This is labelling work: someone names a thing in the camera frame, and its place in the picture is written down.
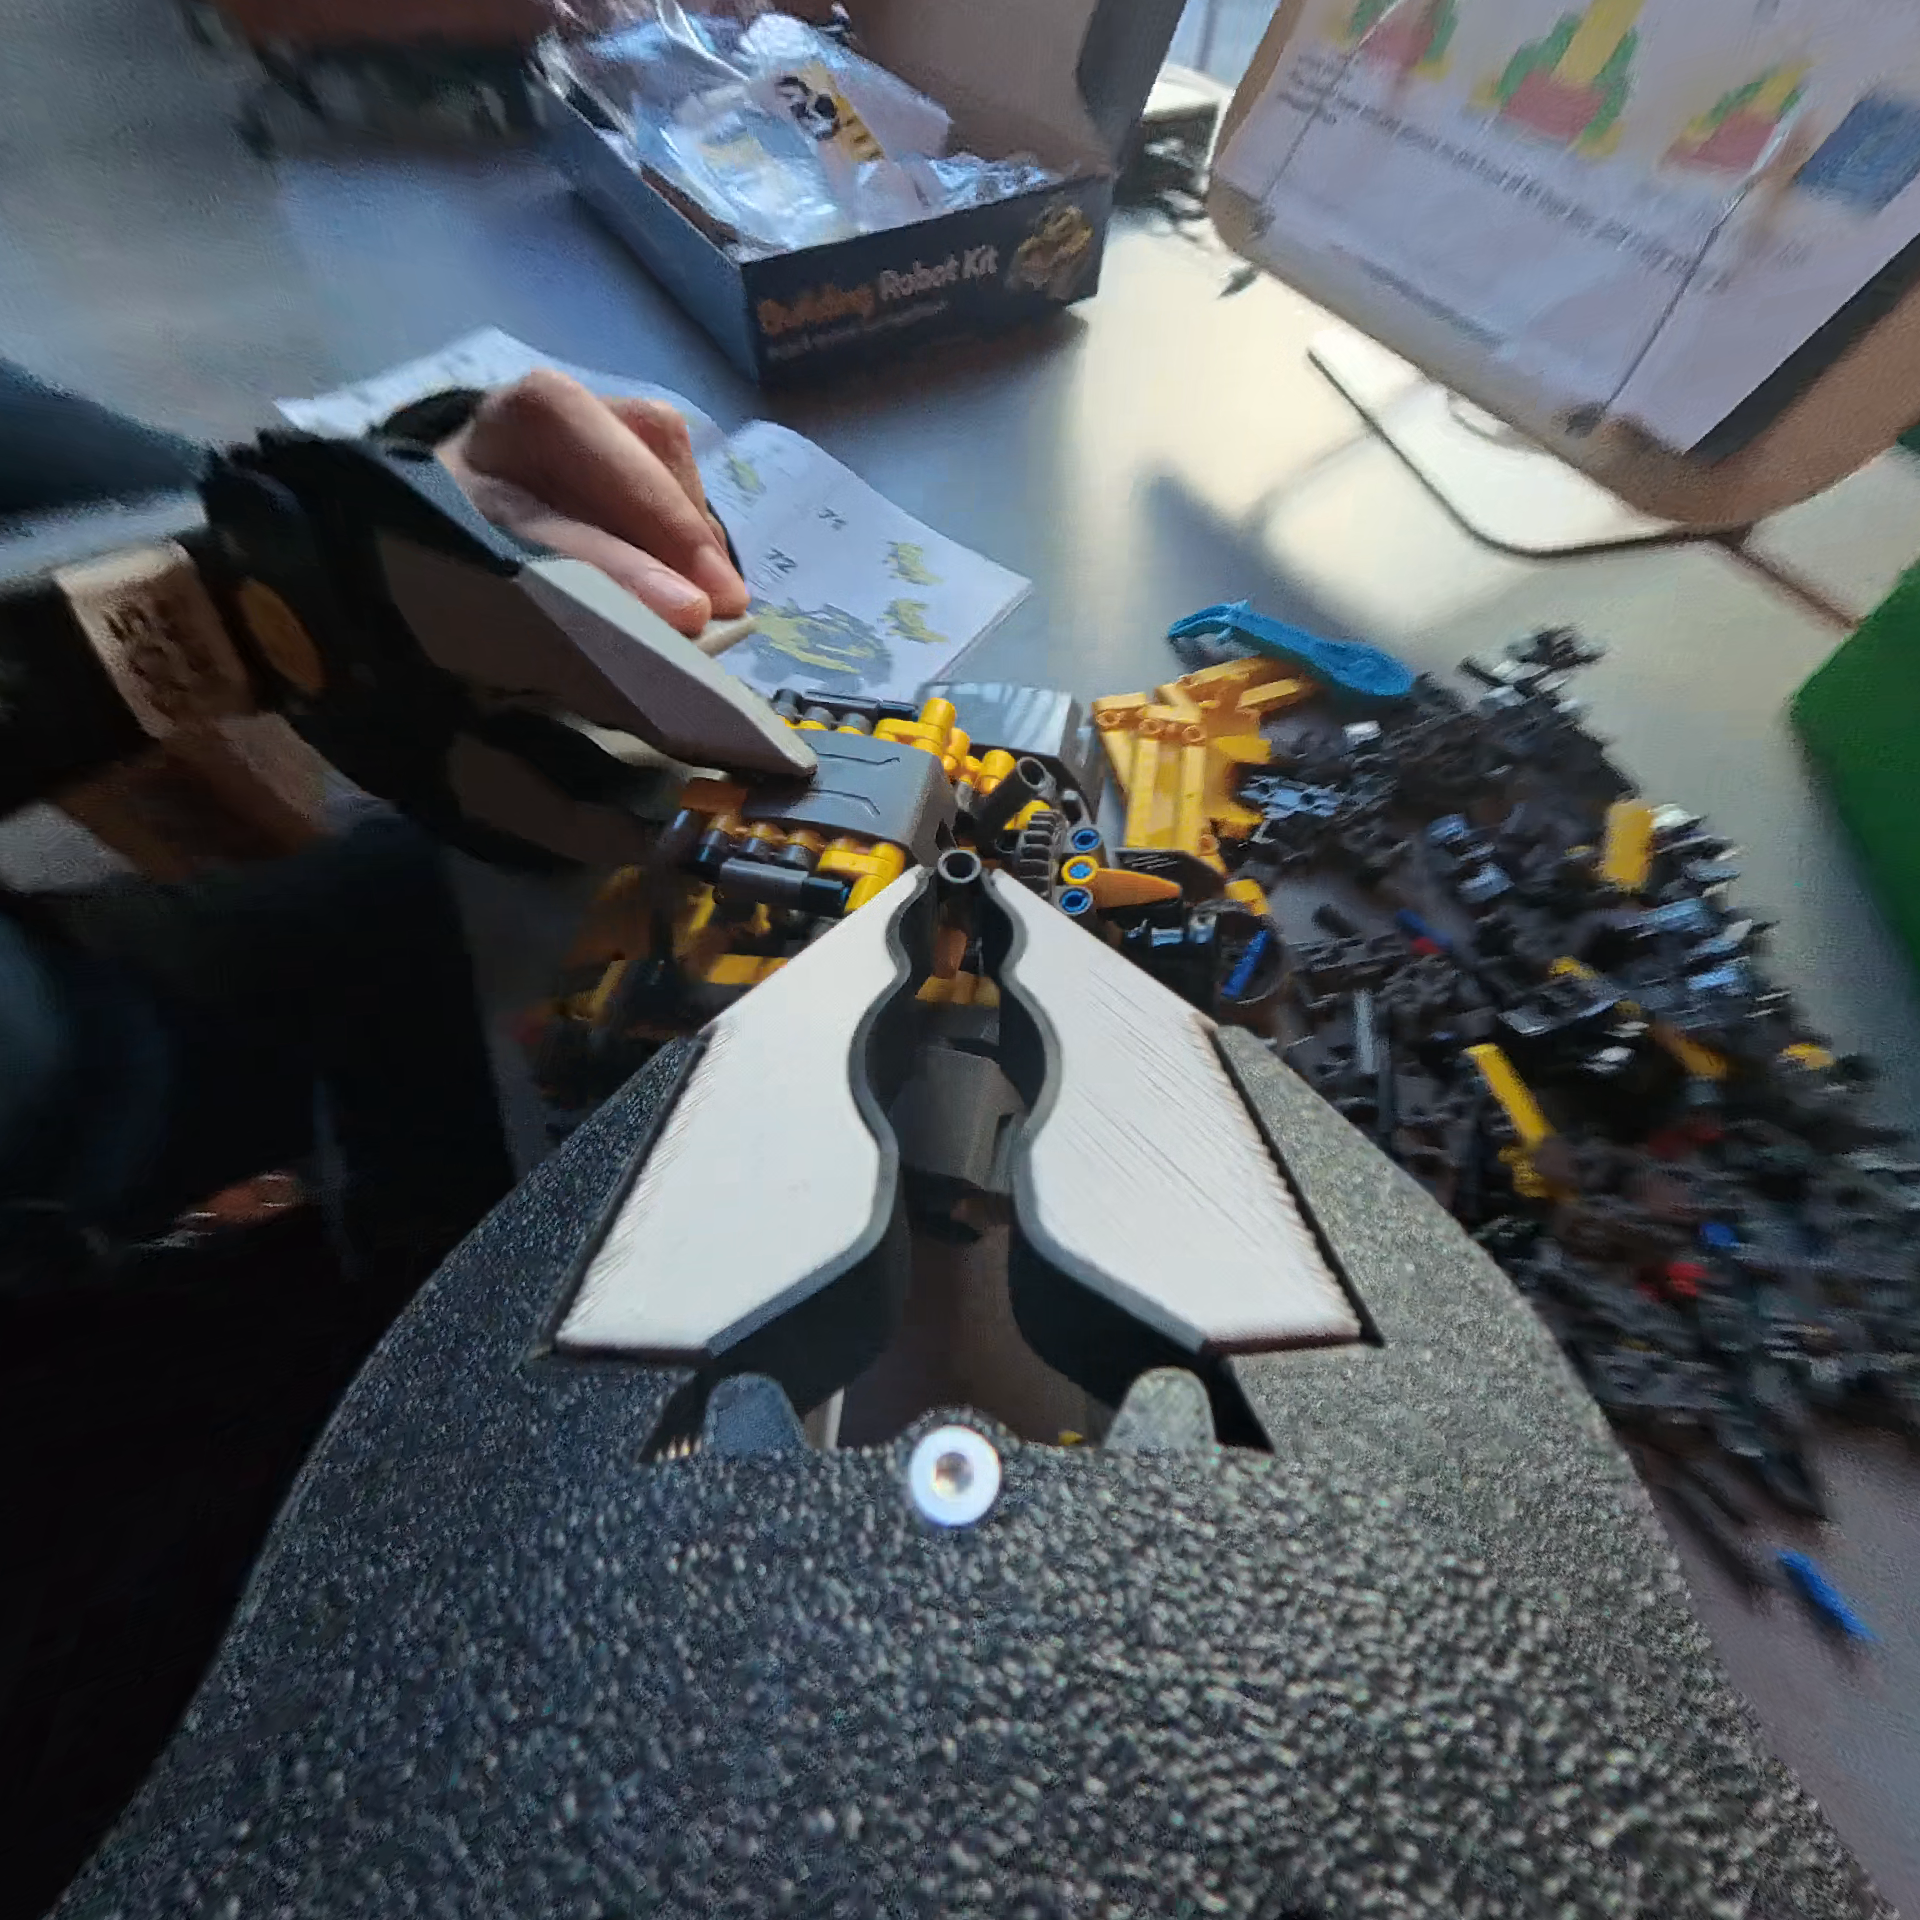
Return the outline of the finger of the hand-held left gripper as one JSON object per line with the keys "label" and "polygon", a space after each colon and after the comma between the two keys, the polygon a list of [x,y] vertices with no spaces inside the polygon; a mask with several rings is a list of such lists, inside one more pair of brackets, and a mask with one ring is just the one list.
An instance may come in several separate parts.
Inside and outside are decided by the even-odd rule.
{"label": "finger of the hand-held left gripper", "polygon": [[624,768],[624,771],[613,778],[615,799],[643,820],[666,823],[682,811],[688,781],[728,781],[723,770],[690,765],[674,755],[666,755],[632,730],[599,729],[579,717],[562,717],[558,724],[582,739],[599,759]]}
{"label": "finger of the hand-held left gripper", "polygon": [[375,550],[418,649],[471,691],[556,707],[684,765],[814,777],[814,751],[768,700],[586,561],[490,573],[397,534]]}

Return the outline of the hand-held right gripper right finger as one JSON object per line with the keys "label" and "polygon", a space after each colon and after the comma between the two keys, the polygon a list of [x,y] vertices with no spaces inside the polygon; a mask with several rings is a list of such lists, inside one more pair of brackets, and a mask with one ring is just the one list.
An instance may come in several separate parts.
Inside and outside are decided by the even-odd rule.
{"label": "hand-held right gripper right finger", "polygon": [[1185,1353],[1361,1338],[1217,1027],[1097,933],[990,874],[1002,1038],[1033,1041],[1016,1222],[1056,1274]]}

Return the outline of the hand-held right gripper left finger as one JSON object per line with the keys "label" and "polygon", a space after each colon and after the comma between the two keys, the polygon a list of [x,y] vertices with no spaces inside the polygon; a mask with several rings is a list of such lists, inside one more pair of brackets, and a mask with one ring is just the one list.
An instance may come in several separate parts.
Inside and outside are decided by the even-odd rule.
{"label": "hand-held right gripper left finger", "polygon": [[713,1360],[875,1251],[898,1150],[869,1056],[914,983],[929,878],[900,874],[702,1029],[558,1351]]}

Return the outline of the yellow black toy brick vehicle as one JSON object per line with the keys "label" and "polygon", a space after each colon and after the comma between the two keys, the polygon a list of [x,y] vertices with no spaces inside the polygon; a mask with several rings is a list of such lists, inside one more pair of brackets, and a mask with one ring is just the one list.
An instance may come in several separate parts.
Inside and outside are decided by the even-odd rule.
{"label": "yellow black toy brick vehicle", "polygon": [[971,862],[1029,889],[1149,978],[1217,1006],[1225,943],[1202,909],[1202,845],[1168,845],[1117,785],[1120,720],[1022,685],[936,688],[918,705],[785,688],[811,778],[747,788],[679,777],[643,852],[590,895],[523,1045],[553,1139],[662,1044],[690,1036],[895,878]]}

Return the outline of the person's left forearm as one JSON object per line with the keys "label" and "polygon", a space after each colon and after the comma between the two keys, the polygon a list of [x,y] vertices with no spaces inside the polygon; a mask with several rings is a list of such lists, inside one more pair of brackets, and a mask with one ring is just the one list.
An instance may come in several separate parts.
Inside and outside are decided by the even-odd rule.
{"label": "person's left forearm", "polygon": [[2,518],[199,488],[210,450],[2,361]]}

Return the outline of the person's left hand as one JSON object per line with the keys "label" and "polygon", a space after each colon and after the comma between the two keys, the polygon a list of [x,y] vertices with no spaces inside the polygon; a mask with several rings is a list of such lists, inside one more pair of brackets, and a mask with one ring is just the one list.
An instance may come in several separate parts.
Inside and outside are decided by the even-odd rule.
{"label": "person's left hand", "polygon": [[435,452],[495,527],[597,569],[682,637],[747,613],[670,404],[539,368],[486,392]]}

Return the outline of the paper instruction booklet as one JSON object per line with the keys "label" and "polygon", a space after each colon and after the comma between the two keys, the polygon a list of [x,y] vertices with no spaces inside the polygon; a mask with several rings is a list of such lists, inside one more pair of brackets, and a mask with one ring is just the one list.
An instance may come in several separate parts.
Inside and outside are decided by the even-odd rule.
{"label": "paper instruction booklet", "polygon": [[903,513],[817,443],[770,419],[722,425],[633,375],[579,368],[482,326],[432,354],[317,396],[277,400],[302,430],[371,430],[450,387],[495,387],[553,368],[603,396],[670,404],[690,425],[706,501],[753,593],[753,628],[722,666],[780,688],[920,705],[1032,593],[1029,578]]}

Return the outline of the pile of black toy bricks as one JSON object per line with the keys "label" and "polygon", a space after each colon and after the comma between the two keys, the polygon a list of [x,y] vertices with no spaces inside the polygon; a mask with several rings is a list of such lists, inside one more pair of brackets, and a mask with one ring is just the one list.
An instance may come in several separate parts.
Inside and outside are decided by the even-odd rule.
{"label": "pile of black toy bricks", "polygon": [[1770,978],[1736,846],[1585,729],[1599,659],[1539,626],[1269,719],[1223,857],[1278,927],[1219,937],[1214,1012],[1504,1269],[1722,1571],[1789,1590],[1764,1527],[1830,1517],[1816,1443],[1915,1441],[1915,1139]]}

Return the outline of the toy kit cardboard box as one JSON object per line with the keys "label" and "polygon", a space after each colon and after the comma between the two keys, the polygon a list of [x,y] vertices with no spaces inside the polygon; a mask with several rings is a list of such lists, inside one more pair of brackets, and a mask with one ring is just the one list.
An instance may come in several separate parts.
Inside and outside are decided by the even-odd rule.
{"label": "toy kit cardboard box", "polygon": [[[975,154],[1033,154],[1062,180],[914,225],[775,257],[735,257],[690,202],[622,165],[613,138],[539,74],[547,139],[573,194],[758,384],[893,361],[1004,332],[1097,291],[1115,165],[1184,4],[770,4],[827,23],[952,113]],[[624,4],[553,4],[550,33],[590,35]]]}

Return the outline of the teal brick separator tool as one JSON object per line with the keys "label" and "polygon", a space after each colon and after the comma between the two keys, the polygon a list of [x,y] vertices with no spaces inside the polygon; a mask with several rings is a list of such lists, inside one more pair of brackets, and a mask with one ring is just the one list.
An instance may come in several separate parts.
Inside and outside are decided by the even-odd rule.
{"label": "teal brick separator tool", "polygon": [[1253,610],[1247,599],[1184,615],[1167,626],[1163,638],[1180,659],[1208,644],[1214,651],[1237,649],[1235,659],[1278,662],[1352,707],[1406,701],[1418,685],[1413,668],[1373,644],[1317,637]]}

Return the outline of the clear plastic bag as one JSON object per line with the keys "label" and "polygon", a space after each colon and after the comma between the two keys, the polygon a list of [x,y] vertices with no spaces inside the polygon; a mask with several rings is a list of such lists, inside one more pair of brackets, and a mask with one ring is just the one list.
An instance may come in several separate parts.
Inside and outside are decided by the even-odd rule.
{"label": "clear plastic bag", "polygon": [[1008,200],[1062,177],[952,143],[952,113],[866,57],[843,10],[624,4],[550,33],[539,74],[735,257],[837,245]]}

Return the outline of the blue toy pin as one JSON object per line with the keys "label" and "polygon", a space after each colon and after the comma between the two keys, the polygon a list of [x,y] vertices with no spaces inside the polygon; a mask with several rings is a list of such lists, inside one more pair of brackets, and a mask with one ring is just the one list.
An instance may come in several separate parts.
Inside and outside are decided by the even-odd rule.
{"label": "blue toy pin", "polygon": [[1804,1548],[1775,1548],[1775,1567],[1789,1590],[1823,1625],[1824,1631],[1852,1644],[1875,1644],[1872,1625],[1858,1614],[1850,1597],[1823,1571],[1820,1561]]}

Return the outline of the green plastic bin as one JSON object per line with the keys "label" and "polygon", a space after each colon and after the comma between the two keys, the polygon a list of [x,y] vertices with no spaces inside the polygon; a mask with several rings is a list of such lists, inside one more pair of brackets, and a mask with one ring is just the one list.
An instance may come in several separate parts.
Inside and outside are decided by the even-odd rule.
{"label": "green plastic bin", "polygon": [[1916,564],[1805,678],[1789,719],[1869,892],[1916,964]]}

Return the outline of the monitor showing building instructions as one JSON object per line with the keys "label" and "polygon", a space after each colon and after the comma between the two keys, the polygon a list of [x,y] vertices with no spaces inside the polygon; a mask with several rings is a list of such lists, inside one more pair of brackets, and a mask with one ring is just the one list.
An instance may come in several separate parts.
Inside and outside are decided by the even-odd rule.
{"label": "monitor showing building instructions", "polygon": [[1916,4],[1281,4],[1219,236],[1475,539],[1740,538],[1916,406]]}

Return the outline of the yellow toy frame piece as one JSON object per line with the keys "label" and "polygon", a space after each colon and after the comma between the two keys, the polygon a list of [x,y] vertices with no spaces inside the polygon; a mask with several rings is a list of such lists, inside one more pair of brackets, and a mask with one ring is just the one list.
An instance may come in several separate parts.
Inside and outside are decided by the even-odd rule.
{"label": "yellow toy frame piece", "polygon": [[1219,868],[1223,846],[1264,818],[1237,799],[1242,775],[1270,759],[1264,724],[1320,691],[1306,676],[1255,655],[1091,700],[1120,793],[1117,845],[1185,852]]}

